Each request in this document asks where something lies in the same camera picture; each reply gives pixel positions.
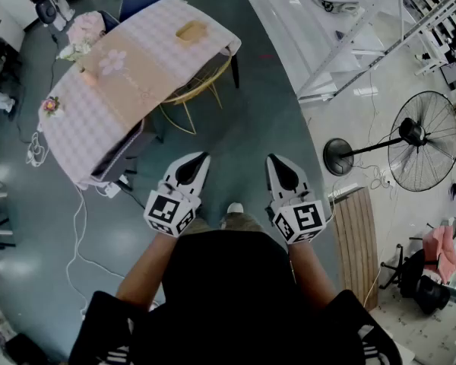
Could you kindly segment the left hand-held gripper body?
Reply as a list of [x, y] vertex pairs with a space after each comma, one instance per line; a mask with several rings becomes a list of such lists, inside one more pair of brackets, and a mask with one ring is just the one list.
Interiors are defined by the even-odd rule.
[[144, 219], [156, 232], [178, 238], [196, 217], [201, 190], [201, 181], [177, 185], [160, 180], [157, 190], [150, 191]]

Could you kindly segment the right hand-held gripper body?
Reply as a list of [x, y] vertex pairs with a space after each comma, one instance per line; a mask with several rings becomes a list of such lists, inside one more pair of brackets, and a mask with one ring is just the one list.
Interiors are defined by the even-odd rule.
[[311, 242], [326, 228], [321, 200], [315, 199], [311, 186], [287, 191], [268, 183], [271, 201], [265, 211], [286, 244]]

